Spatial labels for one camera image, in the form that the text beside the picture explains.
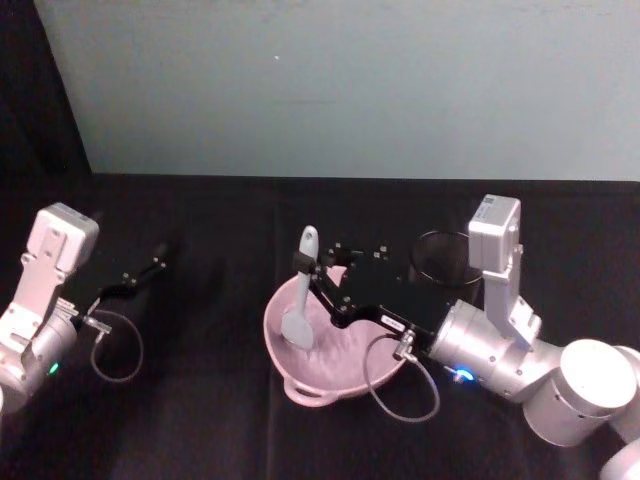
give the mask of blue led light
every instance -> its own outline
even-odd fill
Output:
[[[458,370],[456,370],[456,375],[460,375],[461,377],[469,380],[470,382],[473,381],[473,375],[471,374],[471,372],[463,368],[459,368]]]

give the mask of black tablecloth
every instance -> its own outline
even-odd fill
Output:
[[[464,230],[495,193],[523,201],[521,291],[542,337],[638,348],[638,184],[93,176],[0,186],[1,305],[34,215],[52,202],[101,212],[93,256],[65,290],[71,301],[144,265],[158,242],[181,245],[151,290],[111,304],[142,330],[140,376],[100,381],[88,364],[94,334],[81,332],[28,407],[3,419],[0,478],[585,479],[622,447],[608,427],[579,447],[552,447],[520,407],[433,365],[442,409],[427,424],[397,423],[368,396],[299,407],[271,365],[262,316],[292,276],[306,224],[325,245],[404,248],[424,231]],[[422,383],[403,369],[381,393],[418,414],[430,401]]]

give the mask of white spatula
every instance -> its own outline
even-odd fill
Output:
[[[318,260],[318,231],[312,227],[305,227],[300,237],[300,252]],[[298,292],[296,294],[296,303],[293,309],[288,311],[282,317],[282,335],[296,347],[303,350],[311,350],[313,347],[313,330],[311,325],[304,316],[305,305],[307,304],[307,295],[309,294],[309,282],[311,276],[306,273],[298,272]]]

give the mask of gray cable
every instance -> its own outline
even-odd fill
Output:
[[[438,387],[436,386],[436,382],[433,381],[433,377],[429,374],[425,366],[418,361],[415,355],[407,354],[405,358],[408,362],[415,365],[418,368],[418,370],[422,372],[422,374],[427,379],[427,382],[429,383],[429,386],[433,391],[434,406],[429,413],[427,413],[426,415],[422,415],[421,417],[405,417],[403,415],[398,415],[397,413],[391,411],[391,409],[384,404],[384,402],[380,399],[380,397],[374,390],[373,386],[371,385],[371,379],[369,378],[369,370],[367,368],[367,360],[369,360],[369,353],[371,352],[371,349],[373,348],[373,346],[384,338],[394,338],[394,337],[389,334],[380,335],[374,338],[371,341],[371,343],[367,345],[367,349],[364,352],[364,361],[362,363],[362,371],[364,373],[365,382],[367,382],[367,388],[369,389],[369,393],[371,393],[374,400],[378,403],[378,405],[380,405],[380,408],[382,408],[382,410],[384,410],[387,415],[395,418],[396,420],[399,420],[401,422],[406,422],[406,423],[422,423],[422,422],[431,420],[440,410],[440,394],[438,393]]]
[[[136,365],[136,368],[133,370],[133,372],[131,372],[126,377],[114,378],[105,374],[102,370],[100,370],[100,368],[98,368],[98,365],[96,364],[96,351],[98,350],[98,345],[100,345],[100,342],[104,338],[103,335],[98,335],[98,337],[96,337],[96,342],[93,345],[93,349],[91,350],[91,357],[90,357],[93,371],[96,372],[96,375],[98,375],[100,378],[102,378],[106,382],[126,383],[130,380],[133,380],[133,378],[140,372],[140,369],[142,368],[142,362],[144,361],[144,342],[142,341],[142,335],[140,335],[140,331],[138,330],[138,327],[136,327],[133,324],[133,322],[129,320],[127,317],[125,317],[124,315],[121,315],[116,312],[112,312],[110,310],[95,310],[93,313],[97,313],[101,315],[113,315],[115,318],[119,318],[120,320],[124,321],[127,325],[131,327],[131,329],[133,330],[133,333],[135,333],[136,338],[138,339],[138,344],[140,345],[140,356],[138,357],[138,364]]]

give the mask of light blue wall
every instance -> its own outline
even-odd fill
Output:
[[[37,0],[98,172],[640,180],[637,0]]]

